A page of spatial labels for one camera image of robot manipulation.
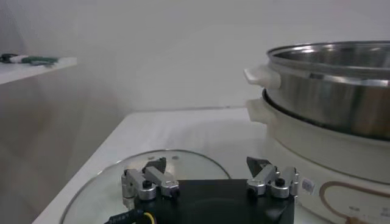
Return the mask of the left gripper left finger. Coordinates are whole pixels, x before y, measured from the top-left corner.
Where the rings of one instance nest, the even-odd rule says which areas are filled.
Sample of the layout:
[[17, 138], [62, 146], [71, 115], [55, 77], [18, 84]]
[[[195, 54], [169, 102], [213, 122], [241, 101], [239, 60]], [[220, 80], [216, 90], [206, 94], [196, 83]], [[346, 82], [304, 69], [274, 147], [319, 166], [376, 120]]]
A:
[[165, 174], [166, 159], [149, 161], [139, 171], [126, 167], [121, 175], [122, 199], [138, 197], [141, 201], [151, 201], [157, 191], [163, 197], [177, 198], [180, 195], [179, 182]]

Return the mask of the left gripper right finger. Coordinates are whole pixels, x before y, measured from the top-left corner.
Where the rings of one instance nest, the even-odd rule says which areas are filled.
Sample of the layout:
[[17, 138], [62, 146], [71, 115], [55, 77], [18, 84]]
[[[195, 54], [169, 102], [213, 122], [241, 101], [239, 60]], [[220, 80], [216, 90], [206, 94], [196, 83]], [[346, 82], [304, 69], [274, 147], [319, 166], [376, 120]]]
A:
[[297, 197], [299, 173], [295, 167], [280, 170], [266, 159], [246, 158], [252, 178], [246, 181], [247, 191], [255, 198], [269, 193], [274, 198]]

